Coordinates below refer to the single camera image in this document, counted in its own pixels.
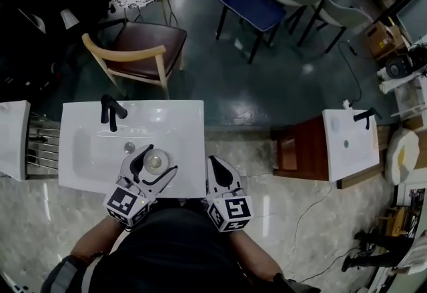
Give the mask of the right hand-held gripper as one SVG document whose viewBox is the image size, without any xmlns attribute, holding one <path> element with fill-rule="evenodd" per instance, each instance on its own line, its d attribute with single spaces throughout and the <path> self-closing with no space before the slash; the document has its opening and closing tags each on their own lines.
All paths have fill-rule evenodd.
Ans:
<svg viewBox="0 0 427 293">
<path fill-rule="evenodd" d="M 253 219 L 254 211 L 251 196 L 248 196 L 238 184 L 240 180 L 238 171 L 217 156 L 210 156 L 206 166 L 207 191 L 211 196 L 207 201 L 208 216 L 219 232 L 243 230 Z M 219 186 L 230 189 L 234 184 L 237 185 L 237 189 L 218 196 Z"/>
</svg>

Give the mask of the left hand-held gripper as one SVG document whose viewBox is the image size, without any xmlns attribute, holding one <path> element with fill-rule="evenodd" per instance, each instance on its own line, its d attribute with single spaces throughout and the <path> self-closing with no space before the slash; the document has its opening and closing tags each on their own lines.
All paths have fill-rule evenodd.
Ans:
<svg viewBox="0 0 427 293">
<path fill-rule="evenodd" d="M 153 144 L 142 146 L 123 160 L 119 177 L 104 199 L 107 213 L 125 227 L 140 223 L 156 195 L 167 187 L 177 173 L 177 166 L 166 169 L 162 174 L 151 174 L 143 168 L 144 157 L 152 149 Z"/>
</svg>

